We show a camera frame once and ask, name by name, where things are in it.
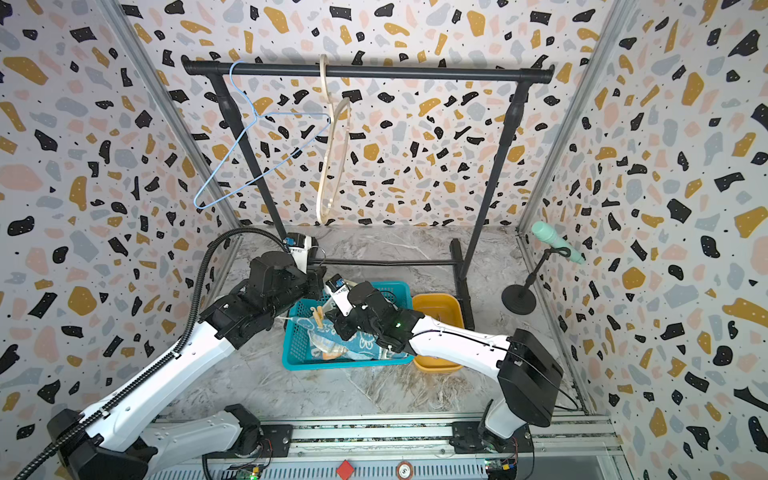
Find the large wooden hanger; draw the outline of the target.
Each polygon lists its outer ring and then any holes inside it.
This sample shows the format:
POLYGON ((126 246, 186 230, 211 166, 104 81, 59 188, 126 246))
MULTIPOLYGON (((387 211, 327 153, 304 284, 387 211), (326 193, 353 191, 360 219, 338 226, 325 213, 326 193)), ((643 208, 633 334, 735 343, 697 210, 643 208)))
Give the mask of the large wooden hanger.
MULTIPOLYGON (((344 280, 347 284, 347 286, 350 288, 355 286, 355 282, 348 282, 344 280)), ((310 299, 300 299, 297 303, 295 303, 289 312, 281 317, 282 320, 284 320, 286 323, 293 323, 294 325, 301 327, 305 329, 306 331, 316 331, 318 333, 320 332, 328 332, 331 331, 336 334, 334 330, 334 326, 331 323, 331 321, 326 317, 326 315, 333 309, 337 309, 335 307, 335 304, 331 300, 331 297, 329 294, 327 294, 324 291, 324 295, 321 297, 320 300, 310 300, 310 299), (321 306, 324 310, 324 328, 322 330, 319 330, 317 328, 316 322, 313 319, 311 308, 321 306)))

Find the orange clothespin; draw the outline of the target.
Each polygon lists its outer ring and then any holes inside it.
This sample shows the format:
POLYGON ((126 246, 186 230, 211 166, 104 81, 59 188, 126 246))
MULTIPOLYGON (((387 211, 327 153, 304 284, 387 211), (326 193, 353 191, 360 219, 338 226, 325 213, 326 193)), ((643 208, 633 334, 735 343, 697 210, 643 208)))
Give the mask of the orange clothespin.
POLYGON ((316 322, 317 328, 322 330, 324 328, 324 310, 321 306, 311 308, 313 319, 316 322))

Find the teal jellyfish pattern towel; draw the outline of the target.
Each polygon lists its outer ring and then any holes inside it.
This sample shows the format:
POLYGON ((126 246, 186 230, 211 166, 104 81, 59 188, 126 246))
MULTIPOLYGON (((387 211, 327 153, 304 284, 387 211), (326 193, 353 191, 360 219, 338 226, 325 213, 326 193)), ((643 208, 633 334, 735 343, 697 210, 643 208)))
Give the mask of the teal jellyfish pattern towel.
POLYGON ((346 359, 351 361, 405 360, 412 357, 405 352, 394 353, 380 347, 372 335, 358 332, 350 340, 342 341, 335 333, 309 331, 308 338, 314 354, 323 360, 346 359))

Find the light blue wire hanger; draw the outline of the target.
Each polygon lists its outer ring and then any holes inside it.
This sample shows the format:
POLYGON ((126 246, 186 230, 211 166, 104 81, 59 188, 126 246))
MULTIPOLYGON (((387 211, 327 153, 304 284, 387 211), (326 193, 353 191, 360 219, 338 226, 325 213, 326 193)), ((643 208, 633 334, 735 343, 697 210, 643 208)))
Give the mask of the light blue wire hanger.
MULTIPOLYGON (((238 60, 227 64, 218 61, 193 61, 185 63, 184 68, 191 76, 204 76, 209 80, 211 86, 214 88, 214 93, 216 94, 223 120, 227 123, 234 136, 234 144, 219 161, 219 164, 213 168, 209 177, 203 182, 203 185, 195 194, 193 198, 194 206, 200 210, 204 210, 229 199, 248 187, 255 186, 259 189, 264 204, 269 208, 273 207, 274 203, 271 192, 264 180, 267 172, 262 170, 258 164, 250 144, 248 132, 250 129, 257 126, 261 120, 276 117, 280 113, 278 111, 258 111, 255 103, 251 100, 248 94, 237 87, 234 77, 238 75, 275 77, 317 76, 320 78, 319 65, 317 67, 283 64, 268 65, 263 63, 247 63, 243 60, 238 60), (243 155, 252 174, 252 179, 242 186, 232 190, 230 193, 206 204, 202 204, 200 202, 201 195, 209 187, 211 182, 216 179, 216 175, 229 161, 235 150, 239 150, 243 155)), ((285 117, 290 116, 295 118, 321 117, 325 120, 325 124, 319 131, 311 131, 304 139, 303 144, 295 146, 291 151, 285 153, 281 158, 281 161, 270 169, 272 173, 275 173, 283 164, 302 155, 303 152, 316 141, 318 136, 324 134, 327 137, 328 135, 328 107, 324 111, 285 112, 283 115, 285 117)))

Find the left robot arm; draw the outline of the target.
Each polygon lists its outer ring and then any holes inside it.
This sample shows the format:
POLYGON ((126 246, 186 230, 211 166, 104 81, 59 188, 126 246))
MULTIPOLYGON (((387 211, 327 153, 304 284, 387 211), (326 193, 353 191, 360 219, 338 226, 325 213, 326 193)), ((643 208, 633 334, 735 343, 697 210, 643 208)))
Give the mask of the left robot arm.
POLYGON ((219 297, 193 323, 188 339, 140 371, 121 391, 83 412, 65 410, 48 424, 62 443, 58 456, 74 479, 143 479, 210 453, 248 456, 264 445, 261 423, 240 404, 174 427, 155 417, 205 372, 272 328, 303 298, 323 294, 326 268, 301 267, 283 251, 250 263, 250 275, 219 297))

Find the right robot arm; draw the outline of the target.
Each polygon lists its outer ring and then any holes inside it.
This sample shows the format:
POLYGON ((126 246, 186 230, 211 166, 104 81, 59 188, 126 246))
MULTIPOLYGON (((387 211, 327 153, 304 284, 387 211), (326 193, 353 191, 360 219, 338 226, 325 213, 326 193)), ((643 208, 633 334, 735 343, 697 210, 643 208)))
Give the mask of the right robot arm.
POLYGON ((506 440, 524 425, 551 425, 563 369, 531 332, 504 336, 454 327, 396 306, 367 281, 350 287, 338 275, 325 282, 325 292, 335 304, 328 318, 343 340, 364 333, 384 350, 443 359, 496 380, 503 398, 490 403, 484 428, 497 438, 506 440))

